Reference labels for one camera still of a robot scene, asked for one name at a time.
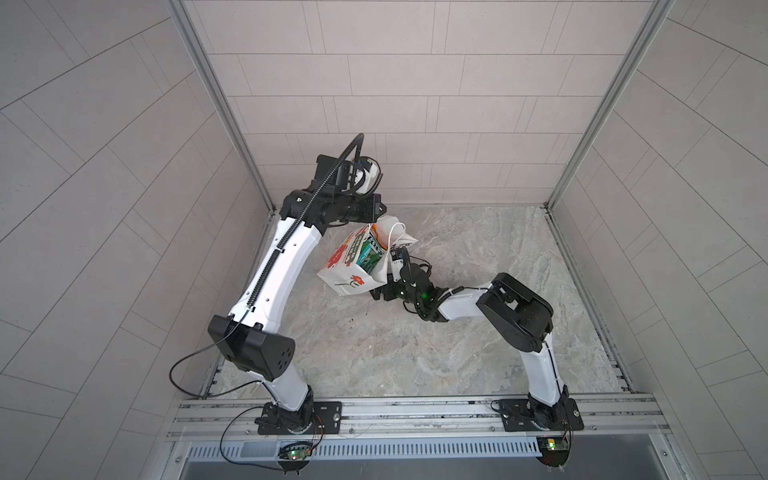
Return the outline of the green snack pack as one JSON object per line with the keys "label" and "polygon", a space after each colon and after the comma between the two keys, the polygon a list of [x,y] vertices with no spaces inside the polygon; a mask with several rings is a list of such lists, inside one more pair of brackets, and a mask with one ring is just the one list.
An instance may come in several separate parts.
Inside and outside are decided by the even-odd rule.
{"label": "green snack pack", "polygon": [[370,274],[385,254],[385,248],[380,244],[373,231],[369,231],[362,241],[356,265],[365,273]]}

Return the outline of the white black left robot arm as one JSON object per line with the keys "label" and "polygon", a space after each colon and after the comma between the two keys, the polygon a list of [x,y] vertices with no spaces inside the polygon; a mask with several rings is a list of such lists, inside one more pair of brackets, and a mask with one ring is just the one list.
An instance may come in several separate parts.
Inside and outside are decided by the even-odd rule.
{"label": "white black left robot arm", "polygon": [[376,192],[380,167],[362,155],[363,143],[357,134],[339,156],[318,156],[309,186],[285,197],[276,236],[246,292],[208,326],[223,357],[271,395],[262,421],[274,427],[303,432],[313,420],[313,392],[291,364],[295,342],[279,333],[306,260],[329,228],[372,224],[386,211]]}

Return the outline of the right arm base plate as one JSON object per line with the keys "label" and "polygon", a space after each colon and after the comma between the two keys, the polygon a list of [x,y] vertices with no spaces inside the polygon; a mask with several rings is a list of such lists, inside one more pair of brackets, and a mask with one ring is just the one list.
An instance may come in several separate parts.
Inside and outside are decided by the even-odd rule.
{"label": "right arm base plate", "polygon": [[574,399],[563,393],[554,406],[548,406],[533,397],[526,399],[500,399],[491,408],[501,416],[506,432],[582,431],[584,423]]}

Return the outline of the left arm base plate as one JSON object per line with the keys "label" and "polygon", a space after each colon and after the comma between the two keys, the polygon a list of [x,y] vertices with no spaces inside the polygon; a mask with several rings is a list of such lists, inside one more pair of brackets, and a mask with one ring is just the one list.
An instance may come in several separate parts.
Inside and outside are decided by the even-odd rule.
{"label": "left arm base plate", "polygon": [[268,402],[254,420],[259,435],[338,434],[343,404],[339,401],[310,402],[289,411]]}

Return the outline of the white floral paper bag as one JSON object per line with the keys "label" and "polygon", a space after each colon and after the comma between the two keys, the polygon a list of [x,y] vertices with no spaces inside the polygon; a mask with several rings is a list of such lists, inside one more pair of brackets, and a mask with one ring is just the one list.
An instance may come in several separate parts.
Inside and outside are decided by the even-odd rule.
{"label": "white floral paper bag", "polygon": [[[367,274],[356,265],[356,260],[362,241],[369,231],[373,231],[376,235],[385,248],[385,254],[376,268]],[[340,296],[372,291],[386,284],[391,263],[390,255],[394,249],[417,242],[418,240],[407,232],[406,225],[397,217],[384,215],[376,223],[366,224],[349,234],[318,272],[318,277]]]}

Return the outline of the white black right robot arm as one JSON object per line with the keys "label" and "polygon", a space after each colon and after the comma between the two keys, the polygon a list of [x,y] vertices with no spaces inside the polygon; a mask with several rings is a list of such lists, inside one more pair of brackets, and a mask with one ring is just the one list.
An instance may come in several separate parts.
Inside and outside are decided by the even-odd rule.
{"label": "white black right robot arm", "polygon": [[405,247],[394,253],[397,275],[375,288],[375,300],[401,300],[404,308],[427,322],[486,319],[522,358],[528,379],[528,400],[514,415],[540,429],[568,425],[567,386],[561,379],[554,354],[553,307],[540,295],[508,273],[497,274],[477,287],[442,288],[431,281],[432,265],[416,262]]}

